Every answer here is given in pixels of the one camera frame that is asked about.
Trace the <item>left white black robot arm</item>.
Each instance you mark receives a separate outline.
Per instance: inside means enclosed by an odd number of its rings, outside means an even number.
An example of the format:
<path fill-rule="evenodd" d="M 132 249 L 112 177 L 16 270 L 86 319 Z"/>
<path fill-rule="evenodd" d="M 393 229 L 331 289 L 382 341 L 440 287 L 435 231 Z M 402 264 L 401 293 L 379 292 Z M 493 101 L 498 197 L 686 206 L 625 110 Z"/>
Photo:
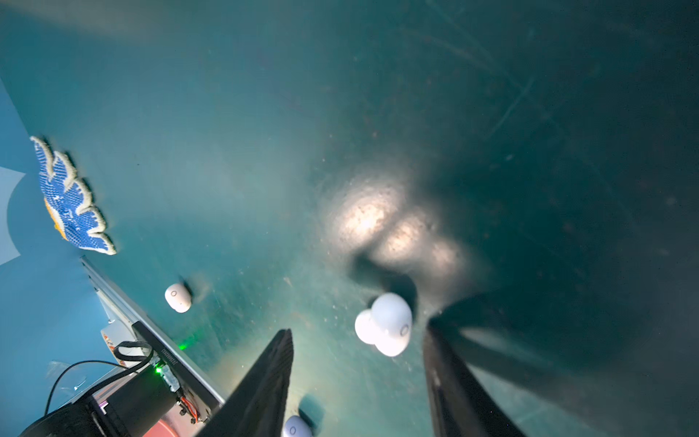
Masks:
<path fill-rule="evenodd" d="M 175 405 L 194 413 L 166 381 L 163 364 L 153 362 L 154 347 L 147 342 L 125 340 L 116 356 L 132 362 L 120 373 L 88 389 L 76 401 L 30 424 L 23 436 L 144 436 Z"/>

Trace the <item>white earbud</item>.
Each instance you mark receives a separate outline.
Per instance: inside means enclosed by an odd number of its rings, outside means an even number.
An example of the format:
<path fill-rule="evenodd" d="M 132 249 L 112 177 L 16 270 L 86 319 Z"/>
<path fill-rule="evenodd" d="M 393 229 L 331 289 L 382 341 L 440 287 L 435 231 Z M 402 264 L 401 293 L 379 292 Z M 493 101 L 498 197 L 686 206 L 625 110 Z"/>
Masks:
<path fill-rule="evenodd" d="M 406 300 L 398 294 L 385 293 L 357 316 L 354 329 L 362 342 L 393 358 L 407 349 L 412 321 L 411 307 Z"/>

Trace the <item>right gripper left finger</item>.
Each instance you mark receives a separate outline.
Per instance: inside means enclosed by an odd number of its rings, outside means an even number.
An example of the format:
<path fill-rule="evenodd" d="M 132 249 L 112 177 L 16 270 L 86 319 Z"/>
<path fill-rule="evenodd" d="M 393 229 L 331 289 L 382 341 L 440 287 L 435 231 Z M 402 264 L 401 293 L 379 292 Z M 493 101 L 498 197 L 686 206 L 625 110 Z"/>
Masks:
<path fill-rule="evenodd" d="M 200 436 L 282 435 L 294 359 L 292 331 L 278 331 Z"/>

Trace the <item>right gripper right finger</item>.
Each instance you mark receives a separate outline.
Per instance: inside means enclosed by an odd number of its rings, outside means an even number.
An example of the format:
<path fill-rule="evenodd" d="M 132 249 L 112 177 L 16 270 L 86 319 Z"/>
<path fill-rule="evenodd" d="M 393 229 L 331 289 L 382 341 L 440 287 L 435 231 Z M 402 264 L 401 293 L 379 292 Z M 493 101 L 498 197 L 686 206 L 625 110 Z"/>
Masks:
<path fill-rule="evenodd" d="M 422 355 L 436 436 L 524 437 L 433 323 L 427 325 Z"/>

